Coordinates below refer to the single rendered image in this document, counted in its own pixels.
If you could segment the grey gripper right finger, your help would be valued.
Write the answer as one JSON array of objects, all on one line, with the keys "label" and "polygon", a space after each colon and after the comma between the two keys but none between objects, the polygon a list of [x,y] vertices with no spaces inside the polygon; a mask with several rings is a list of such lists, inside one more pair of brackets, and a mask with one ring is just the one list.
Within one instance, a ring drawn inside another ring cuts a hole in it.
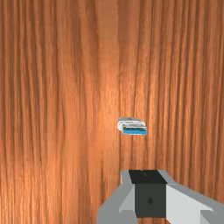
[{"label": "grey gripper right finger", "polygon": [[165,170],[149,170],[148,216],[171,224],[224,224],[224,204],[175,182]]}]

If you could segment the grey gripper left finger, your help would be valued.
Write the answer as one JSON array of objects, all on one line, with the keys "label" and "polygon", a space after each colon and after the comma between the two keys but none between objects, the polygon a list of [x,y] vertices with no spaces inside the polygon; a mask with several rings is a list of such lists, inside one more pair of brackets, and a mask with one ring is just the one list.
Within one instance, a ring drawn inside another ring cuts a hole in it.
[{"label": "grey gripper left finger", "polygon": [[136,205],[136,188],[130,173],[121,171],[121,184],[99,207],[96,224],[138,224],[138,219],[151,217],[147,207]]}]

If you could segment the white USB stick blue plug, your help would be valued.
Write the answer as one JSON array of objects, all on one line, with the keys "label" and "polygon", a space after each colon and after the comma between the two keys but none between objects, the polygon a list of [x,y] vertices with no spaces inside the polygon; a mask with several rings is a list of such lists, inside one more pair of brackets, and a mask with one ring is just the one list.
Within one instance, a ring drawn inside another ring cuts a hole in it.
[{"label": "white USB stick blue plug", "polygon": [[133,117],[120,117],[117,121],[117,129],[124,135],[146,135],[145,122]]}]

